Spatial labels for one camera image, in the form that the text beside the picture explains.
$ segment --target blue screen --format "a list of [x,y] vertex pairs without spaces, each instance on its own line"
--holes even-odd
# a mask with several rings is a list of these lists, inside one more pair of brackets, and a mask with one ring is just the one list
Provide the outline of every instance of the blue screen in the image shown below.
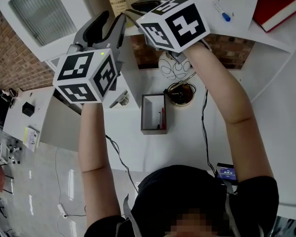
[[234,168],[220,167],[221,176],[223,179],[237,180]]

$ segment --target black and white square pattern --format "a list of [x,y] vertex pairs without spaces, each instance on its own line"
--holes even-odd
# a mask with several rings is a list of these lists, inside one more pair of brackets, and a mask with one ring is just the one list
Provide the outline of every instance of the black and white square pattern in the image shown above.
[[104,97],[105,93],[109,90],[110,84],[115,76],[116,72],[114,70],[112,57],[109,55],[93,78],[102,97]]
[[171,42],[168,37],[161,29],[158,23],[143,23],[141,24],[147,34],[151,37],[152,42],[155,45],[165,46],[169,48],[173,48]]
[[79,53],[68,56],[57,80],[60,81],[86,77],[92,56],[93,52]]
[[163,15],[164,13],[172,10],[173,8],[179,6],[180,4],[186,2],[188,0],[169,0],[162,5],[158,6],[155,8],[152,13],[158,14],[158,15]]
[[58,87],[72,102],[97,101],[86,83],[61,85]]
[[168,17],[166,22],[180,46],[184,46],[206,32],[194,4]]

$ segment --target black cube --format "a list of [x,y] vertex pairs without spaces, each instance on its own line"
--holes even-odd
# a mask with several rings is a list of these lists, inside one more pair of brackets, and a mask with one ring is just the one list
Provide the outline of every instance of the black cube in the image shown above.
[[26,102],[22,107],[22,113],[24,113],[26,116],[32,116],[34,113],[35,107],[28,102]]

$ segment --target forearm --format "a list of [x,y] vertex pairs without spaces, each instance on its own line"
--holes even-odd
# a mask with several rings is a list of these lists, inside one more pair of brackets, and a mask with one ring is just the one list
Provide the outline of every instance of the forearm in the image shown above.
[[254,117],[246,92],[211,51],[197,43],[184,53],[207,87],[226,123],[237,123]]
[[82,172],[109,167],[102,104],[84,104],[81,113],[79,161]]

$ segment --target brick wall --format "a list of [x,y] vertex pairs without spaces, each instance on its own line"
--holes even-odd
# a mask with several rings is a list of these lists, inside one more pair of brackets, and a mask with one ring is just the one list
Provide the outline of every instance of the brick wall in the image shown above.
[[[156,51],[153,47],[147,46],[143,35],[130,38],[139,69],[158,68],[159,56],[163,51]],[[241,69],[255,43],[248,39],[215,34],[209,34],[205,40],[227,69]]]
[[53,71],[25,46],[0,12],[0,89],[51,86],[53,75]]

